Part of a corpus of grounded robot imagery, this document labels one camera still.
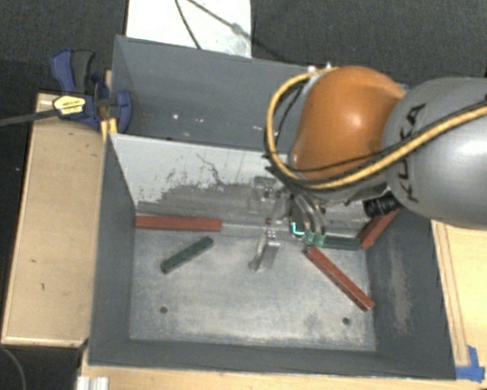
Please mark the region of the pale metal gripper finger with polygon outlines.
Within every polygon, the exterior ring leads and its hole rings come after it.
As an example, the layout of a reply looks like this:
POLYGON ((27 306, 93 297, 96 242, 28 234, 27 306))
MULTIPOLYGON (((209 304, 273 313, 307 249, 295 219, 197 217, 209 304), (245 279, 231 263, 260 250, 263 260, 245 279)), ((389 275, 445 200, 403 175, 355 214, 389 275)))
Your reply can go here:
POLYGON ((262 265, 264 250, 266 248, 267 236, 261 235, 259 241, 257 242, 257 249, 255 250, 255 255, 251 261, 247 264, 248 268, 253 272, 258 272, 262 265))
POLYGON ((261 265, 262 270, 268 270, 272 268, 279 251, 280 242, 278 240, 268 238, 263 250, 261 265))

